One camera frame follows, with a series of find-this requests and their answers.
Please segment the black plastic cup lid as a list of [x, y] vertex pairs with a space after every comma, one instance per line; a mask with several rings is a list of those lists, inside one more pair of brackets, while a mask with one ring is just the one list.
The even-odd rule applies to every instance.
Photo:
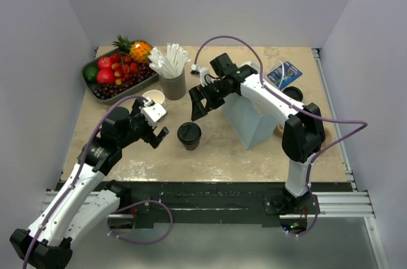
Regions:
[[195, 142], [198, 142], [201, 136], [201, 128], [193, 122], [183, 123], [177, 129], [177, 138], [183, 144], [193, 144]]

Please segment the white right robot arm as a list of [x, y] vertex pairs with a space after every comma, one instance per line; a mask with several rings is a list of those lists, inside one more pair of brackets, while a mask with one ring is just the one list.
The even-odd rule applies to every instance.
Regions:
[[289, 194], [283, 198], [283, 205], [286, 211], [299, 213], [306, 206], [304, 194], [310, 185], [308, 164], [326, 138], [319, 107], [304, 105], [261, 82], [254, 62], [237, 66], [224, 53], [210, 65], [215, 76], [206, 67], [191, 66], [191, 75], [200, 80], [189, 90], [191, 119], [198, 120], [221, 108], [247, 149], [266, 141], [277, 126], [282, 126], [282, 149], [289, 158], [285, 184]]

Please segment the white paper coffee cup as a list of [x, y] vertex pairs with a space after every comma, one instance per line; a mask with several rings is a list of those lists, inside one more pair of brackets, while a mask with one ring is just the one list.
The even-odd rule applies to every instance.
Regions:
[[181, 143], [186, 150], [193, 151], [199, 146], [200, 139], [195, 139], [194, 141], [181, 141]]

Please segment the light blue paper bag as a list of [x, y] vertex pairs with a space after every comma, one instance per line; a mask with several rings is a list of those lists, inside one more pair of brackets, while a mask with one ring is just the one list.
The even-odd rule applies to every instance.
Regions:
[[246, 149], [265, 142], [277, 125], [288, 119], [288, 110], [281, 100], [260, 83], [259, 74], [249, 76], [242, 85], [242, 94], [224, 98], [223, 113]]

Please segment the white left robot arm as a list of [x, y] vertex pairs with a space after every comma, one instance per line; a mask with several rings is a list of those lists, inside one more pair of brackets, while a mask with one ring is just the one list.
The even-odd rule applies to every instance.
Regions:
[[65, 268], [73, 248], [109, 214], [127, 212], [128, 189], [110, 182], [93, 201], [89, 194], [121, 160], [123, 148], [142, 140], [157, 148], [167, 128], [154, 133], [166, 116], [159, 103], [135, 102], [131, 110], [114, 106], [98, 122], [71, 175], [43, 213], [26, 229], [16, 229], [10, 243], [23, 265]]

